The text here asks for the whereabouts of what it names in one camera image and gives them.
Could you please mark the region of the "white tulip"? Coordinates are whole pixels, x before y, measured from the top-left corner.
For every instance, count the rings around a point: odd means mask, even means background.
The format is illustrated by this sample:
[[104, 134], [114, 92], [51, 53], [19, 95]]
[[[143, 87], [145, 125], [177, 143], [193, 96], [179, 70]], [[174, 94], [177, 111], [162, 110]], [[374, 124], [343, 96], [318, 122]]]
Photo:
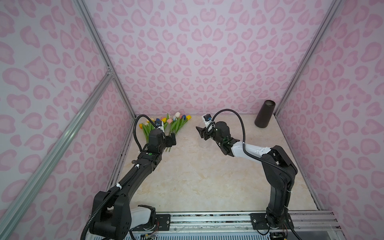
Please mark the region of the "white tulip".
[[171, 133], [175, 133], [175, 135], [177, 134], [181, 126], [181, 122], [182, 122], [181, 113], [180, 112], [175, 113], [171, 122]]

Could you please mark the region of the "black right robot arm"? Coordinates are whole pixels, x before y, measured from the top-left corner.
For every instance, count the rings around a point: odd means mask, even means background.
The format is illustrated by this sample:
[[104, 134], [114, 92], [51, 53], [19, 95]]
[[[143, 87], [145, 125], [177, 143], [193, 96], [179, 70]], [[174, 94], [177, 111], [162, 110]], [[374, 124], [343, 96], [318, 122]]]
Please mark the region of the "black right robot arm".
[[216, 116], [202, 117], [205, 126], [197, 127], [201, 139], [212, 139], [226, 156], [244, 158], [262, 164], [266, 179], [271, 186], [270, 201], [265, 215], [251, 214], [253, 229], [265, 236], [271, 230], [283, 231], [282, 240], [288, 232], [300, 239], [289, 214], [289, 202], [298, 169], [281, 146], [272, 148], [246, 144], [244, 122], [240, 120], [242, 139], [231, 136], [227, 123], [215, 121]]

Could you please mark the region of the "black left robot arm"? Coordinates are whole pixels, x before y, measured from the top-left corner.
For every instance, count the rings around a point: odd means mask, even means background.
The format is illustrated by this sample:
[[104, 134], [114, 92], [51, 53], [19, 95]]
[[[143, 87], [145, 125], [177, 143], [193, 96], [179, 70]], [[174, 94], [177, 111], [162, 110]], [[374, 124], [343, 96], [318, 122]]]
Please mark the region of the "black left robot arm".
[[150, 130], [148, 143], [139, 148], [140, 154], [133, 161], [131, 170], [108, 191], [96, 194], [91, 215], [80, 236], [82, 240], [88, 233], [106, 240], [123, 240], [136, 227], [151, 231], [158, 226], [154, 207], [130, 207], [135, 192], [159, 165], [165, 149], [176, 145], [175, 134], [165, 134], [162, 120], [150, 120], [149, 123], [154, 129]]

